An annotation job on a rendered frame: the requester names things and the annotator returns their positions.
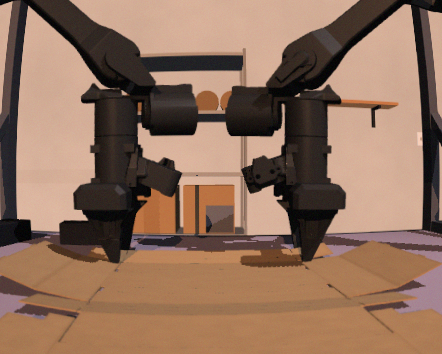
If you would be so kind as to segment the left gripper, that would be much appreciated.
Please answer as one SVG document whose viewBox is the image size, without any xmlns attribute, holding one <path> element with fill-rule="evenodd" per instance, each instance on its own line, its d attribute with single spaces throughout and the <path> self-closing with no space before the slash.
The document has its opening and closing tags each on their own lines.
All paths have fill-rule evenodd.
<svg viewBox="0 0 442 354">
<path fill-rule="evenodd" d="M 327 178 L 328 154 L 332 153 L 328 138 L 287 136 L 282 146 L 283 152 L 285 146 L 292 152 L 296 183 L 285 186 L 284 180 L 284 184 L 275 184 L 273 195 L 282 195 L 277 202 L 288 214 L 293 246 L 301 246 L 302 261 L 310 262 L 338 210 L 346 209 L 346 192 Z"/>
</svg>

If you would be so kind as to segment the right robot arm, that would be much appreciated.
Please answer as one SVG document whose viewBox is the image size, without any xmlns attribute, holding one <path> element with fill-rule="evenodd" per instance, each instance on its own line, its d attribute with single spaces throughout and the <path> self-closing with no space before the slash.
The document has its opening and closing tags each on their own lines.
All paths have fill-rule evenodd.
<svg viewBox="0 0 442 354">
<path fill-rule="evenodd" d="M 139 102 L 142 128 L 151 136 L 195 134 L 198 106 L 192 84 L 156 85 L 133 41 L 94 22 L 70 0 L 23 1 L 71 43 L 97 80 L 110 88 L 100 89 L 92 83 L 81 96 L 82 103 L 95 103 L 94 137 L 138 136 Z M 122 95 L 122 90 L 129 95 Z M 126 185 L 141 183 L 173 197 L 181 176 L 173 160 L 149 160 L 143 157 L 143 148 L 136 147 Z"/>
</svg>

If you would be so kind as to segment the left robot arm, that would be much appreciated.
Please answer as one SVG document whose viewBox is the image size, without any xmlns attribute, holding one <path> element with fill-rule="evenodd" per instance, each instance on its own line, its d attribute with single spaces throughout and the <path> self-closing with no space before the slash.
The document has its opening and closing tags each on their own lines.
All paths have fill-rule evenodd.
<svg viewBox="0 0 442 354">
<path fill-rule="evenodd" d="M 328 138 L 328 104 L 341 104 L 342 100 L 329 84 L 314 89 L 327 81 L 352 47 L 404 4 L 442 13 L 442 0 L 359 0 L 331 24 L 287 45 L 282 63 L 266 87 L 232 87 L 225 108 L 229 135 L 272 137 L 281 129 L 285 103 L 285 137 Z M 241 169 L 250 194 L 284 180 L 285 185 L 296 183 L 287 146 L 285 153 L 281 146 L 281 155 L 270 160 L 275 165 L 263 155 Z"/>
</svg>

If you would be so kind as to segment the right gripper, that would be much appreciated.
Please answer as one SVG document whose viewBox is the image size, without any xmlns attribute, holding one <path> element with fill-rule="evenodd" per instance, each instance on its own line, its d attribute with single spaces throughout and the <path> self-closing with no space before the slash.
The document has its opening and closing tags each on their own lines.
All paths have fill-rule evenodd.
<svg viewBox="0 0 442 354">
<path fill-rule="evenodd" d="M 74 209 L 82 210 L 109 261 L 116 264 L 121 250 L 130 250 L 136 214 L 147 203 L 137 200 L 137 196 L 143 196 L 144 185 L 126 185 L 131 153 L 136 147 L 141 148 L 138 136 L 94 137 L 90 153 L 94 153 L 95 178 L 73 193 Z M 144 186 L 144 197 L 150 196 L 151 188 Z"/>
</svg>

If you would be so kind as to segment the brown cardboard blank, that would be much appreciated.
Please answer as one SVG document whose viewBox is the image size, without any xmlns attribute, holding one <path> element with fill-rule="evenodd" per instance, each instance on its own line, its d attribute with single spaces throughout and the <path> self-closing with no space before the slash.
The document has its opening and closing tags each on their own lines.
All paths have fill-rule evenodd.
<svg viewBox="0 0 442 354">
<path fill-rule="evenodd" d="M 103 248 L 85 256 L 33 244 L 1 257 L 0 275 L 71 298 L 35 294 L 21 303 L 80 314 L 7 312 L 0 354 L 442 354 L 435 310 L 363 308 L 417 299 L 365 294 L 398 288 L 441 262 L 373 240 L 301 260 L 300 247 L 121 250 L 116 264 Z"/>
</svg>

